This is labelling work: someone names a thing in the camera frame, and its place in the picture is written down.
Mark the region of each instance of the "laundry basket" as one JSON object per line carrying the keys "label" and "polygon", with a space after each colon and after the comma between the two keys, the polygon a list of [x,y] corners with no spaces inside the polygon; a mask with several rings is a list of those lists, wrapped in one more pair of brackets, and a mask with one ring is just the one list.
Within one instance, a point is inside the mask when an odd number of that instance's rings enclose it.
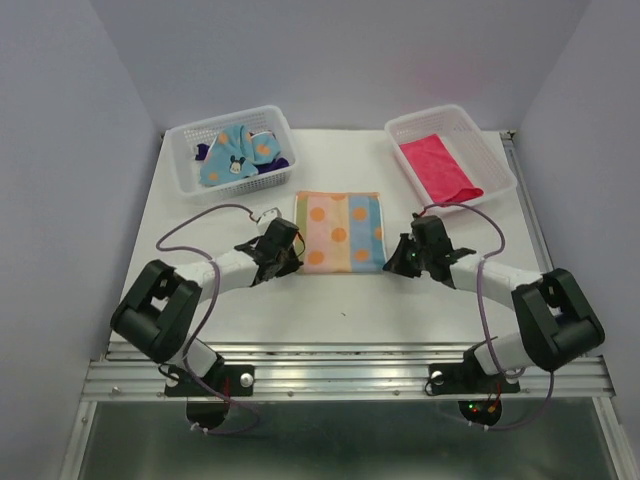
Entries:
{"label": "laundry basket", "polygon": [[[215,187],[200,184],[202,162],[195,161],[197,145],[211,145],[218,133],[237,124],[246,125],[252,133],[273,132],[280,144],[280,156],[289,161],[289,166]],[[273,105],[172,128],[167,131],[165,141],[169,141],[171,146],[171,171],[178,192],[185,200],[198,205],[211,205],[229,197],[282,185],[289,180],[298,162],[291,128],[282,111]]]}
{"label": "laundry basket", "polygon": [[[400,145],[438,134],[447,150],[471,182],[484,191],[484,195],[462,202],[478,205],[488,202],[518,185],[515,175],[503,158],[487,142],[469,114],[457,105],[444,105],[395,118],[384,127],[393,145],[396,160],[416,190],[424,205],[433,203]],[[433,211],[451,211],[453,208]]]}

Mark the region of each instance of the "pink cloth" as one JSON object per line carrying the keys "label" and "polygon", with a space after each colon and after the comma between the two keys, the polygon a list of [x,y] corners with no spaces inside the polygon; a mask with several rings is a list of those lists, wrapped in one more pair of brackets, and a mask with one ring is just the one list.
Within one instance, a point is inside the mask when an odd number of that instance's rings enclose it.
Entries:
{"label": "pink cloth", "polygon": [[465,202],[484,195],[462,171],[438,135],[400,145],[434,202]]}

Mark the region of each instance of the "tabletop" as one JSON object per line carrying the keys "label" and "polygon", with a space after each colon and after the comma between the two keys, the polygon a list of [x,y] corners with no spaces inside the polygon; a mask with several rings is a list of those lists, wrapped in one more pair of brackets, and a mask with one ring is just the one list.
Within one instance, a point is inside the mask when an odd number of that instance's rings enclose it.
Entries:
{"label": "tabletop", "polygon": [[[383,131],[294,130],[300,163],[288,183],[229,201],[257,214],[278,207],[293,218],[296,192],[379,192],[387,257],[400,233],[410,230],[411,213],[421,210],[418,196],[396,163]],[[506,162],[498,132],[485,132]],[[199,261],[189,253],[160,254],[158,238],[178,223],[202,211],[185,203],[170,176],[170,145],[165,140],[138,231],[123,295],[144,265],[156,258],[169,264]],[[507,246],[497,260],[537,270],[538,263],[525,215],[516,191],[481,206],[502,228]],[[498,236],[473,212],[446,215],[444,222],[454,248],[479,253],[494,250]],[[203,217],[176,233],[167,245],[187,244],[214,257],[255,236],[255,225],[240,210],[226,209]],[[192,327],[205,304],[198,307]],[[513,312],[486,302],[492,335],[513,332]],[[200,334],[211,343],[466,343],[483,339],[473,293],[432,281],[428,275],[408,279],[380,274],[294,274],[255,288],[225,293]],[[124,342],[112,333],[111,342]]]}

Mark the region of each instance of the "orange polka dot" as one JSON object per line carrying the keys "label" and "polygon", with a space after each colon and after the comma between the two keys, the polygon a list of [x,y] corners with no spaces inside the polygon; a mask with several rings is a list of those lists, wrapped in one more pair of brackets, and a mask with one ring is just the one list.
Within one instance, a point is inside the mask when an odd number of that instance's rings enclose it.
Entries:
{"label": "orange polka dot", "polygon": [[358,262],[366,262],[367,260],[369,260],[369,250],[358,250],[355,253],[354,257]]}
{"label": "orange polka dot", "polygon": [[256,147],[256,152],[258,152],[261,155],[269,155],[271,153],[271,149],[266,145],[258,145]]}
{"label": "orange polka dot", "polygon": [[347,239],[347,231],[344,228],[334,228],[331,232],[331,239],[334,242],[344,242]]}
{"label": "orange polka dot", "polygon": [[307,261],[311,265],[320,265],[322,262],[324,262],[324,253],[318,250],[314,250],[307,256]]}
{"label": "orange polka dot", "polygon": [[322,220],[324,220],[324,217],[325,217],[324,209],[320,207],[312,208],[311,211],[309,212],[309,216],[311,217],[311,220],[315,220],[316,222],[321,222]]}
{"label": "orange polka dot", "polygon": [[367,209],[364,207],[357,207],[353,209],[353,218],[359,222],[367,219]]}

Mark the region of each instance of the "purple cable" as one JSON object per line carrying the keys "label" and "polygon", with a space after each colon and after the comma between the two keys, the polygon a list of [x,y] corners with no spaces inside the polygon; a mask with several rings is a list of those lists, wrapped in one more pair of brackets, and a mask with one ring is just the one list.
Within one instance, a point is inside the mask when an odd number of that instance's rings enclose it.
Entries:
{"label": "purple cable", "polygon": [[[505,246],[507,244],[507,240],[504,236],[504,232],[502,231],[502,229],[500,228],[500,226],[495,222],[495,220],[493,220],[491,217],[489,217],[486,213],[480,211],[479,209],[472,207],[470,205],[465,205],[463,203],[453,203],[453,202],[442,202],[442,203],[432,203],[431,205],[427,205],[426,207],[424,207],[424,209],[422,210],[422,212],[420,213],[420,216],[424,215],[425,212],[427,210],[429,210],[430,208],[433,207],[461,207],[467,210],[471,210],[474,213],[477,213],[478,215],[480,215],[482,218],[484,218],[486,221],[488,221],[491,226],[493,228],[495,228],[496,232],[498,232],[498,235],[500,236],[500,247],[497,250],[494,250],[492,252],[489,252],[485,255],[482,256],[482,259],[480,260],[480,263],[478,264],[478,274],[476,276],[476,294],[478,296],[478,310],[480,312],[480,320],[482,322],[482,330],[484,332],[484,338],[487,342],[487,347],[489,349],[489,354],[491,355],[491,359],[493,360],[494,365],[496,366],[496,369],[502,373],[505,377],[507,378],[518,378],[520,376],[522,376],[522,374],[524,374],[525,369],[521,368],[518,372],[516,372],[515,374],[507,374],[507,372],[504,370],[504,368],[502,368],[502,365],[500,365],[500,362],[498,361],[498,355],[496,354],[496,350],[493,347],[493,341],[491,340],[491,334],[489,333],[489,323],[487,322],[487,313],[485,312],[484,309],[484,298],[482,297],[482,270],[484,267],[485,262],[487,261],[488,258],[494,257],[500,253],[502,253],[505,249]],[[513,430],[515,428],[520,428],[523,427],[525,425],[529,425],[530,423],[534,422],[535,420],[537,420],[538,418],[540,418],[542,416],[542,414],[547,410],[547,407],[549,406],[549,403],[551,402],[551,396],[553,395],[553,387],[555,384],[555,376],[553,374],[553,372],[549,373],[549,391],[547,392],[547,396],[544,399],[544,402],[542,403],[542,405],[540,406],[540,408],[536,411],[536,413],[534,413],[533,415],[531,415],[530,417],[514,423],[512,425],[505,425],[505,426],[493,426],[493,427],[488,427],[488,430],[494,430],[494,431],[507,431],[507,430]]]}
{"label": "purple cable", "polygon": [[208,213],[214,212],[216,210],[219,210],[221,208],[239,208],[241,210],[244,210],[245,212],[247,212],[249,214],[249,218],[252,221],[256,221],[255,218],[253,218],[253,212],[248,209],[247,207],[245,207],[244,205],[240,205],[237,203],[226,203],[226,204],[222,204],[222,205],[216,205],[215,207],[211,207],[208,208],[206,210],[204,210],[203,212],[200,212],[197,215],[194,215],[193,217],[189,218],[188,220],[185,220],[184,222],[182,222],[181,224],[179,224],[178,226],[172,228],[171,230],[169,230],[167,233],[165,233],[160,240],[158,240],[156,242],[156,249],[160,252],[191,252],[191,253],[195,253],[197,255],[200,255],[201,257],[205,258],[213,267],[213,271],[215,273],[215,278],[213,281],[213,293],[211,295],[211,302],[209,302],[209,306],[207,307],[207,311],[205,312],[204,316],[202,317],[202,320],[200,320],[200,323],[198,324],[198,326],[196,327],[196,329],[193,331],[193,333],[191,334],[191,337],[189,337],[189,340],[187,340],[187,343],[185,343],[184,348],[182,349],[182,356],[183,356],[183,361],[184,361],[184,366],[187,370],[187,372],[189,373],[189,375],[191,375],[191,377],[193,378],[193,380],[200,386],[202,387],[206,392],[210,393],[211,395],[213,395],[214,397],[219,398],[220,400],[223,400],[227,403],[229,403],[230,405],[234,405],[236,407],[242,408],[248,412],[251,412],[254,415],[254,420],[253,422],[251,422],[249,425],[245,426],[245,427],[241,427],[238,428],[236,430],[229,430],[229,431],[224,431],[224,432],[217,432],[215,430],[207,430],[204,429],[202,427],[197,427],[200,431],[202,431],[202,433],[206,434],[206,435],[237,435],[239,433],[244,433],[247,432],[255,427],[258,426],[258,424],[260,423],[260,412],[258,412],[258,410],[250,405],[247,405],[245,403],[242,402],[238,402],[237,400],[233,400],[232,398],[215,391],[213,388],[211,388],[209,385],[207,385],[206,383],[204,383],[202,381],[202,379],[200,377],[198,377],[198,375],[193,371],[193,369],[191,368],[191,365],[189,365],[189,349],[191,348],[191,346],[193,345],[193,342],[195,342],[196,337],[198,336],[198,334],[202,331],[202,329],[204,328],[204,325],[207,323],[207,320],[209,320],[209,317],[211,316],[211,313],[213,312],[213,309],[216,305],[216,301],[218,300],[218,295],[220,294],[220,267],[218,267],[218,264],[215,262],[215,260],[213,259],[213,257],[211,255],[209,255],[207,252],[205,252],[204,250],[200,250],[199,248],[196,247],[190,247],[187,245],[178,245],[175,247],[163,247],[162,243],[167,240],[171,235],[173,235],[174,233],[176,233],[178,230],[186,227],[187,225],[195,222],[196,220],[198,220],[199,218],[207,215]]}

